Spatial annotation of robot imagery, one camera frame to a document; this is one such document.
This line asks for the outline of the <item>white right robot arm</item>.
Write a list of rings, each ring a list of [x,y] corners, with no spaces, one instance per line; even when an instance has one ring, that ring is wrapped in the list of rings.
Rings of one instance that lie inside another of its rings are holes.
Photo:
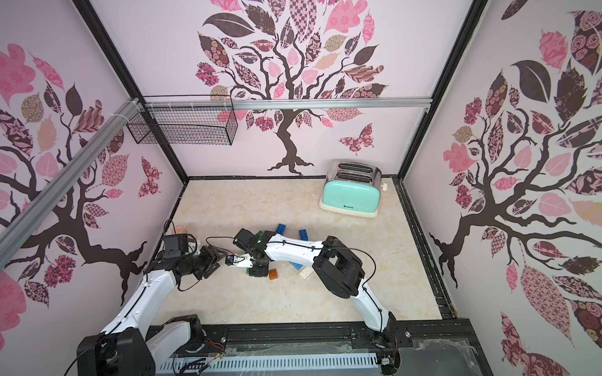
[[[243,251],[229,255],[228,266],[245,268],[251,277],[266,277],[271,262],[289,262],[310,267],[325,288],[341,299],[349,299],[373,332],[373,346],[385,349],[394,342],[396,318],[371,290],[371,277],[365,274],[357,250],[338,238],[304,241],[287,238],[274,231],[238,232],[233,244]]]

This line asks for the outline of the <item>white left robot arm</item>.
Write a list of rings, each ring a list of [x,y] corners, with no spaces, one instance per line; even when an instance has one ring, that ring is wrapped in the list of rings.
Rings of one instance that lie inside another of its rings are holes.
[[[226,254],[203,246],[186,255],[153,261],[131,299],[98,335],[84,338],[68,370],[78,375],[155,375],[180,350],[196,353],[209,341],[196,314],[177,316],[151,328],[168,295],[182,277],[210,277]]]

